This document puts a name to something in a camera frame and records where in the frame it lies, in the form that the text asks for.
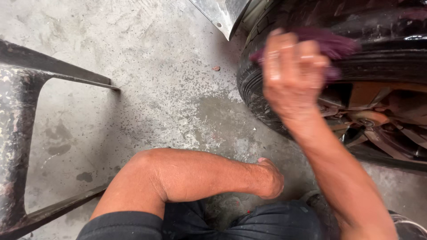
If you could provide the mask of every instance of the metal frame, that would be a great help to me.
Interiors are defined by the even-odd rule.
[[[106,186],[27,214],[26,176],[37,100],[51,78],[119,90],[111,80],[0,39],[0,240],[16,239],[100,196]]]

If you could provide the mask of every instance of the skin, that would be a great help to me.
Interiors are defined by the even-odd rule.
[[[315,41],[298,43],[273,31],[263,65],[264,96],[303,149],[346,240],[398,239],[381,196],[359,162],[344,148],[317,108],[329,59]],[[258,164],[180,149],[137,153],[120,170],[91,219],[116,211],[142,211],[163,218],[166,202],[188,202],[225,192],[273,199],[284,177],[267,158]]]
[[[317,108],[329,59],[315,41],[281,29],[267,39],[263,94],[301,146],[346,240],[398,239],[375,183],[344,148]]]

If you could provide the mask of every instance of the water stain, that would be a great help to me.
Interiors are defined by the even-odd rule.
[[[61,146],[52,146],[47,149],[50,155],[62,155],[71,149],[71,144],[64,144]]]
[[[79,175],[77,175],[76,179],[79,181],[85,181],[85,182],[93,181],[92,173],[88,173],[88,172],[80,173]]]
[[[64,126],[62,120],[59,120],[59,124],[56,126],[56,134],[62,139],[70,139],[73,136],[71,132]]]
[[[59,120],[59,123],[55,128],[55,132],[51,128],[47,128],[44,133],[47,137],[54,140],[61,138],[64,141],[73,137],[71,132],[64,126],[62,119]]]
[[[121,167],[120,166],[115,166],[114,167],[114,172],[118,173],[120,171]]]
[[[46,133],[47,137],[55,140],[58,139],[58,135],[54,133],[51,128],[47,128],[44,132]]]

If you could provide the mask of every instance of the leg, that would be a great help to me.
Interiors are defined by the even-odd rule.
[[[316,213],[302,201],[277,202],[256,207],[223,233],[233,240],[321,240],[322,224]]]
[[[163,240],[215,239],[218,231],[205,223],[205,203],[167,203],[163,220]]]

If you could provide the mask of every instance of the dirt spot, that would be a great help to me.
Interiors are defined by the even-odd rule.
[[[50,155],[62,155],[71,149],[71,144],[64,144],[61,146],[52,146],[47,149]]]
[[[79,175],[77,175],[76,179],[79,181],[85,181],[85,182],[93,181],[92,173],[88,173],[88,172],[80,173]]]

